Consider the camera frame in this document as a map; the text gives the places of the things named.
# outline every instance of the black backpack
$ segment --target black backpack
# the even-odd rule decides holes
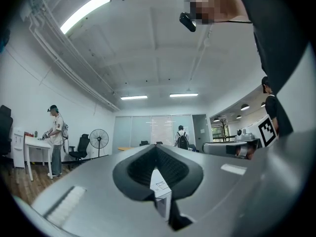
[[[178,148],[182,148],[182,149],[189,149],[189,142],[186,138],[186,132],[184,132],[183,135],[180,135],[179,132],[177,132],[177,134],[179,135],[178,138]]]

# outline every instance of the office chair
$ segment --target office chair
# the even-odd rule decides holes
[[[0,157],[6,156],[11,152],[11,139],[9,138],[10,130],[13,124],[11,117],[11,109],[7,106],[1,105],[0,107]]]
[[[144,141],[141,141],[139,146],[144,146],[144,145],[149,145],[148,141],[147,140],[144,140]]]
[[[87,147],[89,145],[89,138],[88,138],[88,134],[83,134],[79,140],[79,145],[77,147],[77,151],[74,151],[73,146],[69,147],[69,155],[74,157],[77,161],[77,163],[79,163],[79,160],[82,160],[82,158],[85,158],[88,153],[87,153]]]

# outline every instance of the jeans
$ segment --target jeans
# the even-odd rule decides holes
[[[51,172],[53,175],[60,175],[61,170],[61,156],[60,149],[62,145],[54,145],[51,157]]]

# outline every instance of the wooden floor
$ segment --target wooden floor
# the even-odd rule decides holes
[[[47,176],[47,165],[31,165],[34,181],[30,180],[27,166],[25,168],[14,168],[12,162],[7,162],[5,165],[1,164],[0,173],[11,194],[20,197],[30,205],[44,189],[70,172],[68,164],[63,164],[62,167],[63,174],[60,177],[50,179]]]

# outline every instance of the sneaker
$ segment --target sneaker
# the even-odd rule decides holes
[[[50,177],[50,174],[49,174],[49,173],[47,173],[47,176],[48,176],[48,177]],[[57,175],[54,175],[54,174],[53,174],[53,177],[56,177],[56,176],[57,176]]]

